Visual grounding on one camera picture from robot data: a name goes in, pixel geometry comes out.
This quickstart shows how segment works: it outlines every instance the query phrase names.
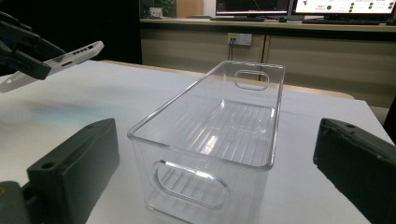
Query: power socket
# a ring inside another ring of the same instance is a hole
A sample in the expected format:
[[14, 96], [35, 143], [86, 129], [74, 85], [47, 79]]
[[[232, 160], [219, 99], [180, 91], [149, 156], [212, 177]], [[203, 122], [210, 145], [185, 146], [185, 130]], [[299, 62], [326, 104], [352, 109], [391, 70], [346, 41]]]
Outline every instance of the power socket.
[[239, 44], [239, 34], [228, 33], [227, 44]]
[[228, 33], [227, 44], [233, 43], [234, 45], [250, 46], [251, 45], [251, 37], [252, 37], [252, 35], [250, 35], [250, 34]]
[[251, 35], [248, 34], [240, 34], [239, 35], [239, 45], [250, 46], [251, 45]]

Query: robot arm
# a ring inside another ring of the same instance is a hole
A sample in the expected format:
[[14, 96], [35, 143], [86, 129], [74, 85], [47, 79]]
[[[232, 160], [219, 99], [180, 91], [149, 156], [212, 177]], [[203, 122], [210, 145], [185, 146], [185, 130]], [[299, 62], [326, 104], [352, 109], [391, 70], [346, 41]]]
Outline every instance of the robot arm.
[[0, 12], [0, 65], [21, 71], [36, 79], [45, 79], [50, 72], [50, 66], [18, 50], [19, 45], [33, 48], [36, 53], [46, 58], [65, 54], [64, 50], [32, 33], [29, 26]]

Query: table surface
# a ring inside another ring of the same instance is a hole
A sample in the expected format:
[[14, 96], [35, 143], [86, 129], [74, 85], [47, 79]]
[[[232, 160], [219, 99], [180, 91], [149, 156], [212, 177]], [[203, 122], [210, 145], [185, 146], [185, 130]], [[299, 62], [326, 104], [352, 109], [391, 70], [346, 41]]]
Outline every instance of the table surface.
[[[143, 206], [126, 134], [195, 80], [169, 71], [87, 61], [0, 94], [0, 181], [25, 184], [25, 170], [35, 161], [84, 126], [114, 118], [120, 166], [88, 223], [163, 223]], [[368, 223], [312, 162], [322, 118], [349, 122], [390, 142], [363, 101], [284, 90], [261, 223]]]
[[[188, 75], [188, 76], [194, 76], [194, 77], [202, 77], [204, 75], [204, 73], [184, 71], [184, 70], [178, 70], [178, 69], [172, 69], [172, 68], [155, 67], [155, 66], [135, 64], [135, 63], [121, 63], [121, 62], [115, 62], [115, 61], [110, 61], [110, 60], [104, 60], [102, 62], [115, 63], [115, 64], [119, 64], [119, 65], [132, 66], [135, 68], [145, 68], [145, 69], [150, 69], [150, 70], [155, 70], [155, 71], [160, 71], [160, 72], [175, 73], [175, 74]], [[312, 88], [299, 87], [299, 86], [291, 86], [291, 85], [285, 85], [285, 84], [283, 85], [283, 90], [299, 91], [299, 92], [313, 93], [313, 94], [319, 94], [319, 95], [341, 97], [341, 98], [346, 98], [346, 99], [354, 99], [354, 97], [352, 95], [346, 94], [344, 92], [325, 91], [325, 90], [312, 89]]]

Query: clear plastic bin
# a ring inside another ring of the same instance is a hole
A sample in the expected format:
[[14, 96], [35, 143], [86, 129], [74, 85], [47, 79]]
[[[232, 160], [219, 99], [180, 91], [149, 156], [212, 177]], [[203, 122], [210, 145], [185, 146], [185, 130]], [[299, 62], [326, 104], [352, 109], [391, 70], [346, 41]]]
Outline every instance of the clear plastic bin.
[[257, 223], [284, 74], [223, 62], [136, 124], [128, 137], [146, 207], [179, 222]]

